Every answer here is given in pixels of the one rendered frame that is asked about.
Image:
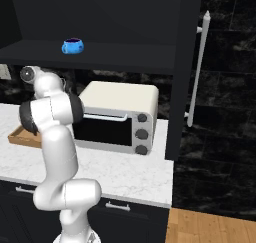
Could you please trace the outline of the black cabinet door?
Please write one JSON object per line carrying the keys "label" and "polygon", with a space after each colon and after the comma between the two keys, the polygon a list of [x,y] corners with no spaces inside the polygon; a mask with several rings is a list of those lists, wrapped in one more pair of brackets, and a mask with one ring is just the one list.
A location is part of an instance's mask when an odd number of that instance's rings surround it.
{"label": "black cabinet door", "polygon": [[181,0],[165,159],[177,161],[201,0]]}

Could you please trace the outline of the black drawer front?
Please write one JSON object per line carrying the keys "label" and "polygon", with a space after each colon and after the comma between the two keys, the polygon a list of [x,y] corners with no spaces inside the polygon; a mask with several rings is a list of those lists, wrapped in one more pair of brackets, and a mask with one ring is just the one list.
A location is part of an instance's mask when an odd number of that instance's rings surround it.
{"label": "black drawer front", "polygon": [[[130,212],[106,208],[105,204],[130,206]],[[169,209],[101,198],[88,211],[88,220],[101,243],[165,243]]]}
{"label": "black drawer front", "polygon": [[15,187],[35,190],[35,186],[0,180],[0,203],[19,243],[53,243],[61,233],[58,211],[41,211],[33,194],[17,192]]}

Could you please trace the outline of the wooden tray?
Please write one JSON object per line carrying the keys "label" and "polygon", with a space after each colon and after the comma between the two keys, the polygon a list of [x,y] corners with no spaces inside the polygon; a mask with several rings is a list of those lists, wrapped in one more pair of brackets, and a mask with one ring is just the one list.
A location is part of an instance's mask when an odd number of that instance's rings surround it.
{"label": "wooden tray", "polygon": [[25,130],[22,126],[17,127],[11,134],[9,134],[8,140],[12,144],[33,148],[41,147],[41,135],[34,135],[31,132]]}

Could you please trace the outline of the blue mug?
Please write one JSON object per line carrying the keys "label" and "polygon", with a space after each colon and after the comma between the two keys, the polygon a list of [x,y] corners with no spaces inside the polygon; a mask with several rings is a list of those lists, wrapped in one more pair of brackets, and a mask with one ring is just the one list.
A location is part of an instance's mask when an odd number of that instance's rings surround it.
{"label": "blue mug", "polygon": [[62,45],[62,52],[64,54],[79,54],[83,50],[84,50],[83,41],[78,38],[66,39]]}

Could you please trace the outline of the white toaster oven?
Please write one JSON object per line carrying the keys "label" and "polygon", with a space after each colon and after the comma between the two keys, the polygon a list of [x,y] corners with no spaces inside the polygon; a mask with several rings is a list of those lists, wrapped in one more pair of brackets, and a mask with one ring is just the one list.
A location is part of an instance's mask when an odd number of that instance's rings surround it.
{"label": "white toaster oven", "polygon": [[148,155],[153,147],[158,96],[154,85],[91,81],[79,95],[84,117],[72,125],[76,144]]}

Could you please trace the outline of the black open wall cabinet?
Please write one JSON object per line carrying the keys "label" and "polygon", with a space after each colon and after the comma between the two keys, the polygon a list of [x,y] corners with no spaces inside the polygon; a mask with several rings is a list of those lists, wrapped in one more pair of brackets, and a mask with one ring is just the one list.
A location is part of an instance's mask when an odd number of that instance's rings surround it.
{"label": "black open wall cabinet", "polygon": [[[0,62],[171,74],[181,0],[0,0]],[[64,54],[66,39],[83,41]]]}

